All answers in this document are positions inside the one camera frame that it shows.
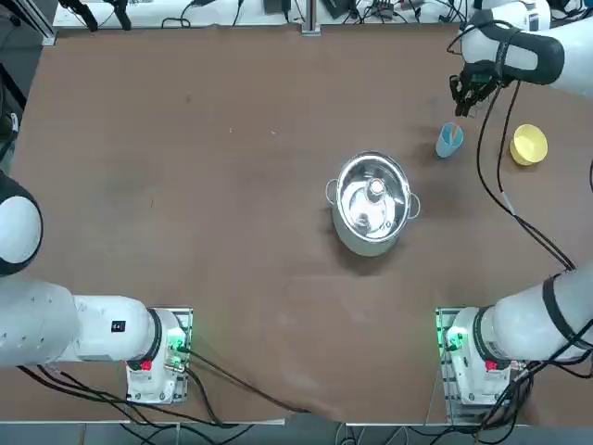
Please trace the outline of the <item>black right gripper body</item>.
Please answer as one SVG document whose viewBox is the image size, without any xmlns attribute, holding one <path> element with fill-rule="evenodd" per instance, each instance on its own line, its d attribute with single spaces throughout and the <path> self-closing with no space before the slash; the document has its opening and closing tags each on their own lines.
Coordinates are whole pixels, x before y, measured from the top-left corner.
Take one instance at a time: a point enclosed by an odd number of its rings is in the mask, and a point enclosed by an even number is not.
<svg viewBox="0 0 593 445">
<path fill-rule="evenodd" d="M 477 63 L 465 63 L 461 78 L 467 90 L 466 95 L 474 95 L 484 86 L 490 87 L 493 93 L 501 83 L 499 76 L 492 69 Z"/>
</svg>

